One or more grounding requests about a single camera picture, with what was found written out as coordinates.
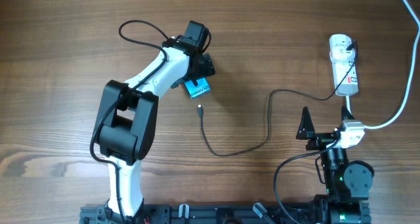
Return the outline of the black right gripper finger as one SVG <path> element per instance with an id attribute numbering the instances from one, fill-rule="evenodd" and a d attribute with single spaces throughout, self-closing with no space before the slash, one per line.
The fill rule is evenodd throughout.
<path id="1" fill-rule="evenodd" d="M 298 140 L 309 140 L 315 138 L 316 132 L 312 119 L 310 116 L 309 108 L 306 106 L 303 108 L 301 122 L 299 124 L 296 139 Z"/>
<path id="2" fill-rule="evenodd" d="M 341 107 L 341 120 L 353 120 L 354 116 L 351 114 L 351 112 L 348 110 L 346 106 Z"/>

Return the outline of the cyan screen smartphone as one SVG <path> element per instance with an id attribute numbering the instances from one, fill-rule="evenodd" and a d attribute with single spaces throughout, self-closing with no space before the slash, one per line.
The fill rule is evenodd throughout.
<path id="1" fill-rule="evenodd" d="M 192 99 L 210 92 L 211 87 L 205 78 L 184 82 L 188 94 Z"/>

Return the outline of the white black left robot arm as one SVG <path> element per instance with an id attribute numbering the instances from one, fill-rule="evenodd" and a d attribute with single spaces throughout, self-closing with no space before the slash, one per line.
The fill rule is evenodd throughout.
<path id="1" fill-rule="evenodd" d="M 105 85 L 89 143 L 93 159 L 107 164 L 110 172 L 110 199 L 97 223 L 147 220 L 141 166 L 154 141 L 159 100 L 181 83 L 215 74 L 206 53 L 210 41 L 209 29 L 190 21 L 184 34 L 155 46 L 157 57 L 141 73 Z"/>

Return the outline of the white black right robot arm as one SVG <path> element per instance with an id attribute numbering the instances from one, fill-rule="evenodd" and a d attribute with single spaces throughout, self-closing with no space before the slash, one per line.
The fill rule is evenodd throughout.
<path id="1" fill-rule="evenodd" d="M 369 190 L 375 171 L 366 162 L 349 161 L 347 149 L 360 143 L 365 127 L 346 107 L 341 109 L 342 122 L 331 133 L 315 131 L 308 107 L 303 108 L 296 138 L 307 140 L 306 149 L 320 153 L 326 195 L 317 194 L 310 203 L 312 223 L 371 223 Z"/>

